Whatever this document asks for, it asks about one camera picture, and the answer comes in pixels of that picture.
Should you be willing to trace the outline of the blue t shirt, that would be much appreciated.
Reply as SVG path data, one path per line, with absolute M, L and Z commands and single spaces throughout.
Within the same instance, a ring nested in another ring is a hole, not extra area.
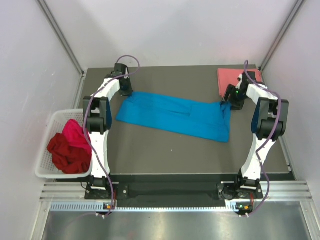
M 135 92 L 123 101 L 116 120 L 227 143 L 230 138 L 231 104 Z

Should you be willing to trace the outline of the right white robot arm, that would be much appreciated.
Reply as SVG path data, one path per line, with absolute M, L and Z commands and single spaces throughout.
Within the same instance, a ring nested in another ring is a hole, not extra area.
M 244 71 L 239 75 L 237 85 L 227 86 L 220 105 L 229 105 L 232 110 L 239 111 L 248 99 L 255 104 L 251 122 L 253 140 L 233 185 L 233 192 L 239 198 L 258 189 L 269 151 L 286 131 L 289 112 L 289 101 L 270 91 L 263 82 L 258 82 L 253 71 Z

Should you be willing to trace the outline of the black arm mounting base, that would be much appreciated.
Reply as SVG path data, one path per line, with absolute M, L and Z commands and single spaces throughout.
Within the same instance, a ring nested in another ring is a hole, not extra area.
M 174 197 L 181 199 L 196 197 L 206 201 L 219 201 L 234 199 L 262 199 L 261 185 L 255 183 L 249 188 L 240 188 L 237 182 L 218 182 L 216 177 L 196 179 L 193 175 L 185 176 L 144 176 L 132 177 L 125 180 L 122 177 L 112 177 L 114 182 L 106 178 L 91 177 L 87 183 L 86 199 L 129 200 L 138 197 L 166 198 L 173 201 Z

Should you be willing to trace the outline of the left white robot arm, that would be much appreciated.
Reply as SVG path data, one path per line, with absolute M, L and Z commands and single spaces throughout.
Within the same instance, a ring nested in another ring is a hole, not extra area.
M 91 176 L 87 193 L 97 194 L 99 199 L 115 199 L 108 163 L 108 135 L 113 117 L 111 100 L 115 94 L 131 96 L 133 93 L 129 68 L 116 63 L 114 70 L 105 77 L 102 85 L 91 96 L 83 98 L 84 136 L 92 150 Z

